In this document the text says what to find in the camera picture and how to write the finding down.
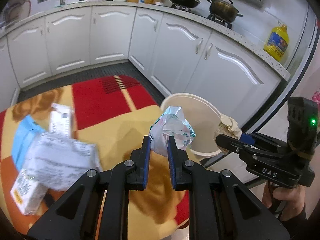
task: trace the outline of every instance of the trash bin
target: trash bin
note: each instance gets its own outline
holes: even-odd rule
[[[202,158],[209,158],[221,151],[214,140],[221,113],[210,102],[196,95],[177,93],[168,96],[161,104],[165,111],[169,106],[181,106],[185,119],[190,123],[196,137],[190,145],[190,151]]]

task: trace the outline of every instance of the bottle label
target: bottle label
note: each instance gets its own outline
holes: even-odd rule
[[[271,33],[267,44],[279,57],[283,56],[288,47],[288,43],[275,32]]]

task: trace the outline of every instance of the cooking oil bottle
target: cooking oil bottle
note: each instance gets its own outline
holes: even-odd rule
[[[289,36],[287,34],[287,25],[282,24],[281,26],[272,29],[269,39],[263,49],[277,61],[280,61],[288,44]]]

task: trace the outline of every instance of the black pot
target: black pot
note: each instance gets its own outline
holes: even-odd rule
[[[230,3],[223,0],[207,0],[211,3],[210,13],[220,16],[222,19],[227,22],[233,22],[237,16],[243,17],[242,14],[239,14],[239,11],[236,7],[233,6],[233,2],[228,0]]]
[[[199,0],[170,0],[172,3],[188,7],[188,8],[194,8],[196,7],[200,1]]]

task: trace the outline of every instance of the crumpled paper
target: crumpled paper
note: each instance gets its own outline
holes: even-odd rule
[[[151,150],[168,157],[168,139],[174,136],[178,149],[186,150],[196,134],[184,118],[181,106],[169,106],[150,127]]]
[[[95,144],[48,132],[34,138],[23,168],[29,177],[57,191],[67,190],[87,170],[102,171]]]
[[[242,131],[238,127],[238,123],[236,122],[236,120],[234,120],[233,118],[231,118],[225,114],[221,114],[221,121],[220,121],[219,127],[217,128],[217,130],[214,133],[214,140],[216,139],[216,137],[219,134],[225,134],[225,135],[228,135],[232,138],[236,138],[239,140],[242,135]],[[219,146],[218,146],[218,148],[224,154],[227,154],[229,152],[228,150],[221,148]]]

